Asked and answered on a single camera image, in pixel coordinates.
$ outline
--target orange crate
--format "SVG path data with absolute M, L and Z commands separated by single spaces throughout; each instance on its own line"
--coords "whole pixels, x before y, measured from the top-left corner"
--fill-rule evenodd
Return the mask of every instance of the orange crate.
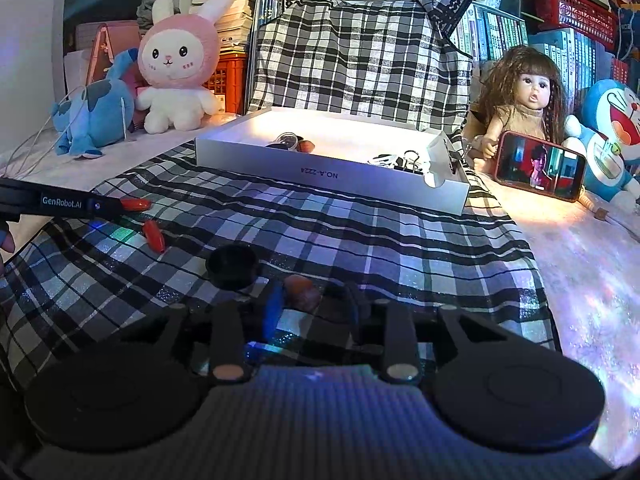
M 216 71 L 203 86 L 225 96 L 226 112 L 242 114 L 245 78 L 246 54 L 223 54 Z
M 534 0 L 540 30 L 571 27 L 613 51 L 618 28 L 616 16 L 589 0 Z

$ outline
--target checkered blanket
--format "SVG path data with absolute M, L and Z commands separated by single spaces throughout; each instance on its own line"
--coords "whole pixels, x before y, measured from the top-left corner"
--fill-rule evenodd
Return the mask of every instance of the checkered blanket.
M 514 222 L 473 174 L 461 217 L 303 189 L 196 166 L 187 143 L 97 188 L 154 206 L 118 222 L 57 219 L 7 265 L 0 285 L 5 365 L 25 385 L 43 366 L 172 303 L 204 308 L 231 294 L 206 280 L 205 260 L 233 240 L 260 254 L 262 276 L 294 272 L 321 288 L 361 284 L 372 298 L 455 304 L 554 347 L 554 327 L 533 255 Z M 155 218 L 168 249 L 141 234 Z M 260 284 L 255 286 L 254 294 Z M 249 348 L 271 363 L 372 362 L 346 326 L 287 310 L 276 339 Z M 422 356 L 429 364 L 428 348 Z
M 470 61 L 447 38 L 469 1 L 286 0 L 260 33 L 251 108 L 306 107 L 442 128 L 462 150 Z M 10 261 L 0 282 L 4 366 L 25 386 L 48 363 L 169 304 L 199 309 L 227 298 L 205 279 L 205 260 L 233 240 L 257 248 L 265 279 L 293 272 L 321 288 L 356 282 L 372 298 L 417 308 L 454 304 L 558 348 L 529 245 L 465 171 L 472 189 L 455 217 L 202 170 L 187 143 L 97 189 L 148 198 L 153 209 L 117 223 L 57 219 Z M 164 232 L 161 256 L 140 234 L 147 218 Z M 347 328 L 322 311 L 291 310 L 270 345 L 248 350 L 251 360 L 309 365 L 368 363 L 375 354 L 353 348 Z M 433 365 L 429 348 L 421 355 Z

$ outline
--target white bunny plush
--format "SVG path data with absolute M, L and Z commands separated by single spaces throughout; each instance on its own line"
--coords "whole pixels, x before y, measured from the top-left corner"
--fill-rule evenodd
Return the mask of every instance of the white bunny plush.
M 145 130 L 161 134 L 171 126 L 195 130 L 204 114 L 218 111 L 214 95 L 202 85 L 220 58 L 214 24 L 235 0 L 207 0 L 197 14 L 174 15 L 173 0 L 156 0 L 154 26 L 140 43 L 140 73 L 151 85 L 136 99 L 137 110 L 149 110 Z

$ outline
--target smartphone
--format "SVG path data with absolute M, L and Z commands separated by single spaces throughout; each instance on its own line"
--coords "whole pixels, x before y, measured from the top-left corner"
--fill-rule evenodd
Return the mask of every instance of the smartphone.
M 580 153 L 516 132 L 503 132 L 495 179 L 505 186 L 575 202 L 587 161 Z

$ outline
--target black cap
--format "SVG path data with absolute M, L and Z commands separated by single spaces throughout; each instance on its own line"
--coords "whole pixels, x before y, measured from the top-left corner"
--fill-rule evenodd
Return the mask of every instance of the black cap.
M 221 290 L 241 290 L 258 277 L 259 259 L 245 244 L 229 244 L 217 248 L 207 258 L 209 280 Z

